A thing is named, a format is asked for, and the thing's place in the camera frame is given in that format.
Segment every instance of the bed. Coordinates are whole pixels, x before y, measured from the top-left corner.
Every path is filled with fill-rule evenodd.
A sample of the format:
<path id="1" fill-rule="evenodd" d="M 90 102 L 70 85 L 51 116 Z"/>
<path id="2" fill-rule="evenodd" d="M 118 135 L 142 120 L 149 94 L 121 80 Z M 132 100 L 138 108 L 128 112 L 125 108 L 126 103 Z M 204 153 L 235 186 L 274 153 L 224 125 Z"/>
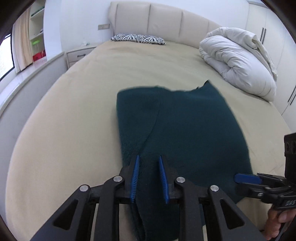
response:
<path id="1" fill-rule="evenodd" d="M 217 24 L 146 2 L 112 2 L 109 19 L 115 34 L 149 34 L 167 44 L 107 41 L 43 97 L 18 138 L 8 173 L 7 224 L 18 241 L 28 241 L 80 185 L 100 185 L 119 173 L 116 95 L 124 88 L 191 90 L 210 79 L 243 131 L 253 172 L 284 174 L 283 137 L 290 130 L 280 113 L 272 103 L 225 82 L 200 56 L 199 42 Z M 268 205 L 245 198 L 238 206 L 262 228 Z M 120 239 L 135 240 L 124 205 Z"/>

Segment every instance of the headboard panel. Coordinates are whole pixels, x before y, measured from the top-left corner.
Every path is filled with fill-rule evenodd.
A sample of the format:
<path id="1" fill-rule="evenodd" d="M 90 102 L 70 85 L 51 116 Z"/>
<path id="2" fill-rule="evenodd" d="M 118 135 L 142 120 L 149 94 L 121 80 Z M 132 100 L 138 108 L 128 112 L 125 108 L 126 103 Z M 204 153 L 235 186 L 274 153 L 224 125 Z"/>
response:
<path id="1" fill-rule="evenodd" d="M 200 41 L 218 24 L 176 7 L 120 1 L 111 2 L 109 19 L 114 34 L 145 34 L 199 48 Z"/>

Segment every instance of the silver screw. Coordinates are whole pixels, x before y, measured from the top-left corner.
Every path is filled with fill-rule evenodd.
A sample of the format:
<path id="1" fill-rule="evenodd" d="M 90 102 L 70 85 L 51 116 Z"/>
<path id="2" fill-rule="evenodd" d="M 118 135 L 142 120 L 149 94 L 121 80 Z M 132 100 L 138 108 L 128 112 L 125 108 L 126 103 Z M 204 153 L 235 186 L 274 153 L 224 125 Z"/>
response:
<path id="1" fill-rule="evenodd" d="M 213 192 L 217 192 L 219 190 L 219 187 L 216 186 L 216 185 L 211 185 L 210 189 L 213 191 Z"/>
<path id="2" fill-rule="evenodd" d="M 122 181 L 122 176 L 115 176 L 114 178 L 113 178 L 113 181 L 115 181 L 115 182 L 121 182 Z"/>
<path id="3" fill-rule="evenodd" d="M 185 182 L 185 178 L 184 177 L 177 177 L 177 182 L 179 182 L 179 183 L 183 183 L 183 182 Z"/>
<path id="4" fill-rule="evenodd" d="M 86 192 L 89 189 L 89 187 L 87 185 L 82 185 L 80 186 L 79 190 L 82 192 Z"/>

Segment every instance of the curtain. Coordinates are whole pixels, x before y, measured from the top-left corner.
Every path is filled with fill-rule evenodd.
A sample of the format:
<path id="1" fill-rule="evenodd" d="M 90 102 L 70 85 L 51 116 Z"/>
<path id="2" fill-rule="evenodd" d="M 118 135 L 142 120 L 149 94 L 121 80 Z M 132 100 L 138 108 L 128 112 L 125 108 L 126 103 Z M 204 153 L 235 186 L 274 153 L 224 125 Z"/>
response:
<path id="1" fill-rule="evenodd" d="M 30 8 L 28 8 L 12 27 L 12 56 L 15 71 L 18 73 L 33 63 L 29 38 Z"/>

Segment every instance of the blanket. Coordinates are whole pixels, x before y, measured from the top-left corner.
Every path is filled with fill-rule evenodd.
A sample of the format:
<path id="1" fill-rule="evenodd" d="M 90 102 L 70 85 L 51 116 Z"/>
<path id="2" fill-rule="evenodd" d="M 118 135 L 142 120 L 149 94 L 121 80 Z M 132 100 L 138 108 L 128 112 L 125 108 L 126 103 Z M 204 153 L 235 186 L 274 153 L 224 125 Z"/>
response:
<path id="1" fill-rule="evenodd" d="M 218 28 L 200 42 L 200 53 L 233 86 L 274 100 L 277 71 L 255 34 L 240 28 Z"/>
<path id="2" fill-rule="evenodd" d="M 180 176 L 196 185 L 218 185 L 233 201 L 233 175 L 252 173 L 248 148 L 231 110 L 210 81 L 192 91 L 133 88 L 117 95 L 123 165 L 140 155 L 132 215 L 138 240 L 178 238 L 177 205 L 166 205 L 158 157 L 166 155 Z"/>

